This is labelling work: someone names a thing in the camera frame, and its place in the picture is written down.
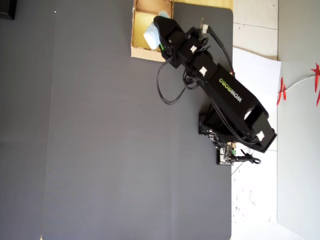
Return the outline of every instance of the cardboard tray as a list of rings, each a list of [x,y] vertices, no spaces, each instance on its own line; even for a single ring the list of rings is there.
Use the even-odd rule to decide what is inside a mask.
[[[173,0],[133,0],[131,57],[164,62],[160,49],[151,50],[144,38],[144,33],[161,11],[166,11],[170,18],[174,16]]]

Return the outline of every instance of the gray mat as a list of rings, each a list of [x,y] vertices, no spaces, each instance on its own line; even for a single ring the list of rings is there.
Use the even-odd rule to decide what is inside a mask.
[[[176,4],[174,14],[182,27],[202,16],[223,23],[217,34],[231,53],[232,13],[216,11]],[[161,64],[130,57],[131,26],[131,0],[57,8],[43,239],[227,240],[231,169],[216,165],[197,129],[207,97],[197,89],[165,105]],[[163,70],[167,98],[182,72]]]
[[[1,108],[0,239],[40,236],[52,66],[44,240],[230,238],[231,169],[197,129],[207,97],[160,100],[161,64],[130,57],[132,5],[19,1],[17,21],[0,21],[1,103],[17,99]],[[232,55],[231,11],[176,3],[174,17],[185,30],[204,17]],[[7,32],[17,34],[12,49]],[[211,53],[228,67],[214,43]],[[163,70],[167,98],[182,72]]]
[[[0,19],[0,239],[39,240],[54,47],[51,0]]]

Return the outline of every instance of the white paper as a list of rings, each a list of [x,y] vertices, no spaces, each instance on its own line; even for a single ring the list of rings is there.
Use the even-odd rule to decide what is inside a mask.
[[[281,62],[233,48],[235,78],[261,102],[269,114],[277,111]]]

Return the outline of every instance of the white floor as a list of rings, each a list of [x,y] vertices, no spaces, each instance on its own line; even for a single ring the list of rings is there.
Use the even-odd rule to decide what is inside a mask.
[[[234,47],[278,59],[278,0],[234,0],[233,22]],[[277,131],[277,112],[269,115]],[[260,165],[246,162],[231,168],[232,240],[260,239],[262,232],[253,228],[277,226],[277,142],[265,154],[253,155]]]

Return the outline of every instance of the robotic arm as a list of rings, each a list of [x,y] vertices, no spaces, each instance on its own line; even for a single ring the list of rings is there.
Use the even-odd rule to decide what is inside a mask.
[[[268,122],[266,109],[235,78],[229,55],[214,31],[203,25],[184,32],[175,20],[162,16],[156,16],[153,23],[159,33],[161,55],[166,60],[159,73],[167,63],[174,68],[183,65],[186,88],[193,90],[200,86],[211,100],[208,112],[199,113],[198,133],[208,136],[217,148],[217,163],[233,165],[234,162],[249,161],[259,164],[261,161],[248,153],[236,156],[236,143],[264,153],[277,135]],[[206,46],[208,38],[203,38],[207,33],[224,51],[232,74],[214,63]],[[158,92],[166,104],[173,104],[184,91],[174,101],[164,99],[159,86]]]

